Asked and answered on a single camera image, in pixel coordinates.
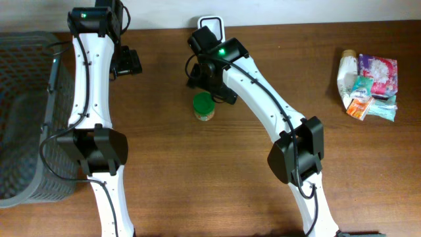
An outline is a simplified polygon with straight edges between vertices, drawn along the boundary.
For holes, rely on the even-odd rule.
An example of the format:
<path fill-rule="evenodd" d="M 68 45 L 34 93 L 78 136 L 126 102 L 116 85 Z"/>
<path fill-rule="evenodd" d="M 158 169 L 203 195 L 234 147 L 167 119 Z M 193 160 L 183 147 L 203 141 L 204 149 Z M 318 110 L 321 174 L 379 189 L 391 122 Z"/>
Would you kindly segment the red purple tissue pack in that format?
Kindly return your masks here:
<path fill-rule="evenodd" d="M 388 98 L 398 92 L 397 60 L 359 54 L 359 74 L 372 78 L 374 83 L 370 93 L 374 97 Z"/>

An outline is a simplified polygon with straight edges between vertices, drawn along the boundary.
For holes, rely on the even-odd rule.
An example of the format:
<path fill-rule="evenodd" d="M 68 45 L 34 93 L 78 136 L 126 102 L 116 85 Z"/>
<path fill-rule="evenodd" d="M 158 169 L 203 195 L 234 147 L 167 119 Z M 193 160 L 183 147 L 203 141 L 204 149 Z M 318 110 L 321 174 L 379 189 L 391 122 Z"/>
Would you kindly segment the white green tube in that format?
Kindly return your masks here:
<path fill-rule="evenodd" d="M 339 62 L 339 70 L 337 74 L 338 92 L 345 109 L 348 109 L 352 102 L 350 94 L 357 76 L 357 53 L 352 49 L 347 49 L 341 54 L 341 60 Z"/>

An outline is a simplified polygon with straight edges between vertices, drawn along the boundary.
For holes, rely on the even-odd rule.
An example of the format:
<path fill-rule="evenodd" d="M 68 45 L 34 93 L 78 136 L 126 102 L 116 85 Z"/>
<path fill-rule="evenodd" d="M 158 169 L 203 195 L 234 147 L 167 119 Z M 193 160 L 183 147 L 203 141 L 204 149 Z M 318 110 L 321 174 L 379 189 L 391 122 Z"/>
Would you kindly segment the teal wipes packet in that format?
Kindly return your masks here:
<path fill-rule="evenodd" d="M 382 117 L 383 119 L 387 119 L 393 122 L 397 112 L 396 98 L 397 96 L 394 95 L 386 100 L 375 99 L 373 104 L 371 104 L 367 115 Z"/>

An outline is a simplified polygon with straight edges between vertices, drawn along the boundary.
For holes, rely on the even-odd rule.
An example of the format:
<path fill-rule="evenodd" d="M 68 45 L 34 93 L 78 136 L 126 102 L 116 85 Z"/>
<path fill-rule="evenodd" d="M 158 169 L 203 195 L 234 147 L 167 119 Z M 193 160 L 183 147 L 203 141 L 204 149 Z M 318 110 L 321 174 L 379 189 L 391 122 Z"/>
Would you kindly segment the small teal tissue pack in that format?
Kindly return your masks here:
<path fill-rule="evenodd" d="M 366 103 L 371 98 L 371 89 L 373 84 L 373 78 L 357 76 L 357 79 L 350 93 L 350 98 L 357 99 L 362 103 Z"/>

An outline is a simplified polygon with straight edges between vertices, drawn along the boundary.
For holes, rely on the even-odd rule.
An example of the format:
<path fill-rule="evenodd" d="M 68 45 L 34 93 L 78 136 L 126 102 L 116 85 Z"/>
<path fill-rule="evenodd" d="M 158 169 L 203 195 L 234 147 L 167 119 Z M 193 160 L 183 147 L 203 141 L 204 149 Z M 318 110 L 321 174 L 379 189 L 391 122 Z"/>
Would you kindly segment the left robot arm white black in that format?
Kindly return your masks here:
<path fill-rule="evenodd" d="M 136 50 L 121 44 L 128 15 L 121 1 L 97 0 L 92 7 L 73 8 L 67 20 L 76 60 L 74 102 L 57 141 L 91 184 L 102 236 L 136 234 L 124 191 L 128 140 L 113 129 L 109 111 L 109 82 L 142 71 Z"/>

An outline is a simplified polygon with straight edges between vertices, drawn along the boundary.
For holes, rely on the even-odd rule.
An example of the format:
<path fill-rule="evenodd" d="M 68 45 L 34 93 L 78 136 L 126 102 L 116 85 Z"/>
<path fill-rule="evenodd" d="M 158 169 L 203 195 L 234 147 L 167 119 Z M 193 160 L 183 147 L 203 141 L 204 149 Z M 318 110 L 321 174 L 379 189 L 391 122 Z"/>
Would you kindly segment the orange tissue pack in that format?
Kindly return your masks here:
<path fill-rule="evenodd" d="M 358 99 L 354 99 L 352 100 L 346 113 L 355 119 L 364 120 L 373 102 L 374 102 L 373 97 L 371 97 L 367 102 L 361 102 Z"/>

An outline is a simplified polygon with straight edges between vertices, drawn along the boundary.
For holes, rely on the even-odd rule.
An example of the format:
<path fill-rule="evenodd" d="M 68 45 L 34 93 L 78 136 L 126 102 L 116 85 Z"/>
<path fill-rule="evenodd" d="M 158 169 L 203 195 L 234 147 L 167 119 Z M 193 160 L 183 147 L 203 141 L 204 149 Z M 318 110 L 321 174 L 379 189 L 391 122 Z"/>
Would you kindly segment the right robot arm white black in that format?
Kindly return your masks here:
<path fill-rule="evenodd" d="M 293 193 L 305 236 L 345 236 L 335 223 L 322 186 L 324 127 L 290 107 L 260 73 L 248 50 L 236 38 L 217 39 L 203 26 L 187 41 L 197 62 L 187 84 L 223 102 L 238 97 L 266 129 L 272 148 L 267 158 L 276 178 Z"/>

